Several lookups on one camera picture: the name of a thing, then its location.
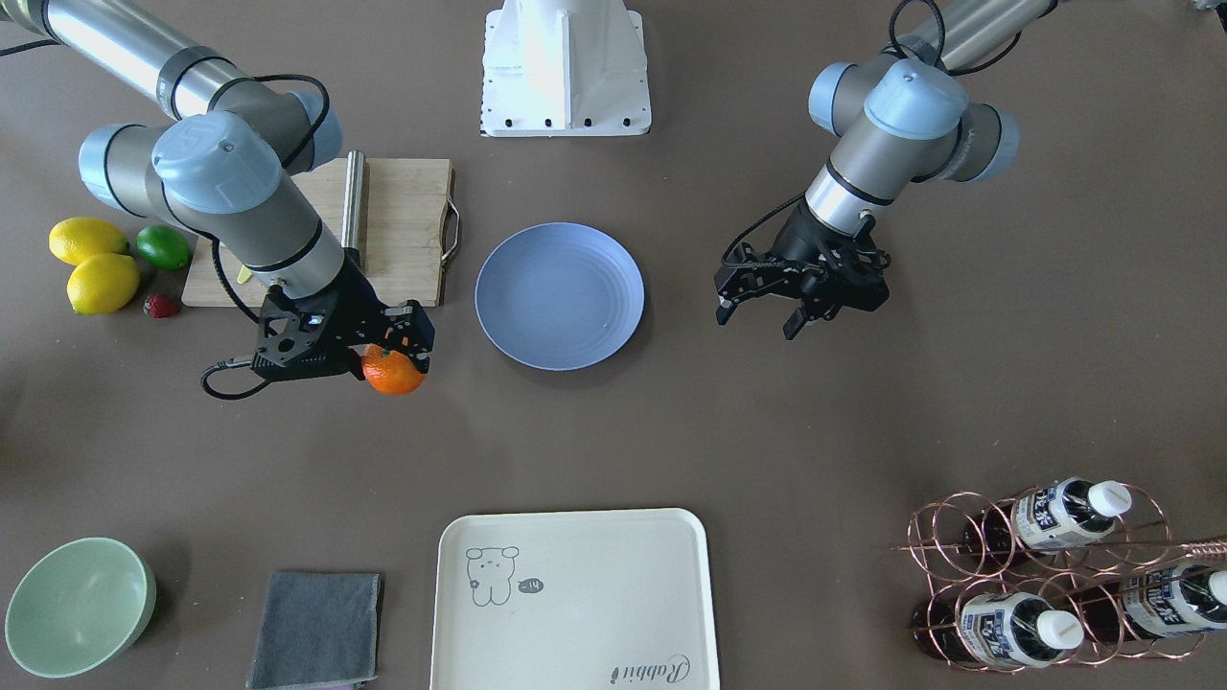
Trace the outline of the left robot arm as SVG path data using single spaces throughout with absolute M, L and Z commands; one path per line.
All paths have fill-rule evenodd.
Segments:
M 836 61 L 815 79 L 809 114 L 837 145 L 806 192 L 783 204 L 788 219 L 771 249 L 757 252 L 739 235 L 723 252 L 714 275 L 719 327 L 766 293 L 798 302 L 787 339 L 840 309 L 879 309 L 890 297 L 891 257 L 872 227 L 906 187 L 982 182 L 1009 169 L 1020 140 L 1015 119 L 972 102 L 960 76 L 1006 56 L 1056 2 L 928 6 L 933 16 L 914 31 L 890 26 L 890 44 L 871 61 Z

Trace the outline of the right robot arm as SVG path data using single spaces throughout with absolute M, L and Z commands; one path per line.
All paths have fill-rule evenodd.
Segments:
M 362 374 L 360 346 L 428 368 L 421 306 L 382 302 L 293 177 L 333 161 L 342 131 L 324 91 L 277 93 L 128 1 L 5 1 L 2 18 L 75 49 L 157 101 L 171 126 L 104 126 L 80 149 L 101 201 L 215 239 L 266 293 L 252 370 L 265 381 Z

